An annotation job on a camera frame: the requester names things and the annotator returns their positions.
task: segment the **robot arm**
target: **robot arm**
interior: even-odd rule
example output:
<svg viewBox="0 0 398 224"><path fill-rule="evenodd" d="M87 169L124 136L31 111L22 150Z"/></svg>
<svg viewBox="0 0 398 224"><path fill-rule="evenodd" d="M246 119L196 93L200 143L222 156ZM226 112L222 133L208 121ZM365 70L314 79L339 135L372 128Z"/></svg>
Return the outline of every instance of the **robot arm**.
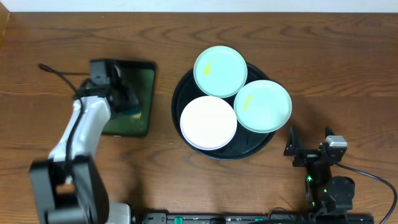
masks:
<svg viewBox="0 0 398 224"><path fill-rule="evenodd" d="M105 124L111 118L111 108L109 107L109 103L106 98L88 96L83 97L81 100L85 104L85 111L81 117L75 134L73 135L71 151L72 159L78 155L90 155L91 157L95 157L101 132ZM49 159L53 159L54 162L65 161L67 139L72 126L76 123L80 108L80 101L75 100L69 124L60 142L49 155Z"/></svg>
<svg viewBox="0 0 398 224"><path fill-rule="evenodd" d="M91 79L83 82L75 96L84 105L81 118L80 100L75 100L60 142L47 160L34 161L29 170L40 223L131 223L129 206L109 201L93 158L105 124L118 114L137 111L138 100L134 91L121 83L118 61L92 60L90 65ZM67 170L67 139L76 122ZM74 192L58 193L57 187L64 184L73 184Z"/></svg>

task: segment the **wood grain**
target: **wood grain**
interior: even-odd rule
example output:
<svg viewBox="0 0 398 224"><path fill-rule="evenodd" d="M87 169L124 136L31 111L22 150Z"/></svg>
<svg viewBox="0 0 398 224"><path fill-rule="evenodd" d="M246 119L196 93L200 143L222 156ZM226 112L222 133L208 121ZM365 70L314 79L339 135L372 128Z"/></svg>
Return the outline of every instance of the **wood grain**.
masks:
<svg viewBox="0 0 398 224"><path fill-rule="evenodd" d="M305 170L282 156L289 125L308 147L330 125L348 141L343 163L398 186L398 15L15 13L0 51L0 223L37 223L28 169L47 157L72 113L72 91L37 63L87 72L94 58L157 64L149 133L103 136L96 165L113 200L138 210L266 213L305 205ZM239 161L197 154L171 119L174 88L201 51L236 48L292 95L293 114L272 141ZM69 77L79 84L84 77ZM376 221L392 192L356 182L354 212ZM395 212L389 223L398 222Z"/></svg>

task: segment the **black base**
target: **black base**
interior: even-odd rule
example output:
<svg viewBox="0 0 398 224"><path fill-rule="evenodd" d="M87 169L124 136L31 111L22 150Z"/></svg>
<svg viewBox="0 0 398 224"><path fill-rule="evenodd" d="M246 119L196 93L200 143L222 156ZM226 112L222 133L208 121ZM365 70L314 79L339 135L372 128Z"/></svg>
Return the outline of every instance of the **black base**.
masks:
<svg viewBox="0 0 398 224"><path fill-rule="evenodd" d="M256 80L269 80L264 72L249 63L247 65L248 79L246 80L246 84ZM172 117L175 129L177 130L181 138L196 152L199 152L200 154L214 159L242 159L260 151L274 136L275 131L265 134L254 133L247 130L238 122L238 127L234 138L232 138L232 140L221 149L206 151L192 146L185 140L184 136L181 133L180 118L183 109L189 104L189 102L201 96L206 95L199 89L199 87L195 83L193 70L190 70L187 74L184 75L184 77L182 77L180 83L175 88L172 99ZM225 98L224 100L233 107L235 96L236 95Z"/></svg>
<svg viewBox="0 0 398 224"><path fill-rule="evenodd" d="M374 224L372 216L348 215L346 222L336 222L338 217L327 216L316 221L316 224ZM164 213L147 213L143 215L142 223L133 224L271 224L296 223L314 224L307 214L273 213L267 215L166 215Z"/></svg>

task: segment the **round tray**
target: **round tray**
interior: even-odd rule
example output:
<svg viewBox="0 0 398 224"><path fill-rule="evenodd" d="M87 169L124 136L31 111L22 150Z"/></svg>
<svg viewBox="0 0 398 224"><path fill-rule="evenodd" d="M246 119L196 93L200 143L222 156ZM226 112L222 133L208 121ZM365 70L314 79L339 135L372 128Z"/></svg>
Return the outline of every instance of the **round tray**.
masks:
<svg viewBox="0 0 398 224"><path fill-rule="evenodd" d="M248 79L246 80L245 84L256 80L269 80L267 75L255 66L249 63L247 63L247 66ZM238 122L238 127L236 129L234 137L224 147L217 150L207 151L192 146L187 142L187 140L183 137L181 133L180 118L182 111L189 104L189 102L201 96L206 96L206 94L204 94L204 92L199 89L193 78L193 70L190 70L182 77L182 79L178 83L177 87L174 90L172 99L172 117L175 129L177 130L181 138L185 141L185 143L188 144L196 152L199 152L200 154L214 159L242 159L260 151L274 136L275 131L265 134L255 133L247 130ZM236 95L224 98L224 100L233 107L235 96Z"/></svg>

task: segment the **white wall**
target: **white wall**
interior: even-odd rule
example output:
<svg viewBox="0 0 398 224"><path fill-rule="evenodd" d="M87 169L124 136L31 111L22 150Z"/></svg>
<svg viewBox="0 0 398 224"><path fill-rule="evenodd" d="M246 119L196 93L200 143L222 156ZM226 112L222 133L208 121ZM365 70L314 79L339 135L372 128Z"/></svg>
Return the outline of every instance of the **white wall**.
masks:
<svg viewBox="0 0 398 224"><path fill-rule="evenodd" d="M398 12L398 0L0 0L10 12Z"/></svg>

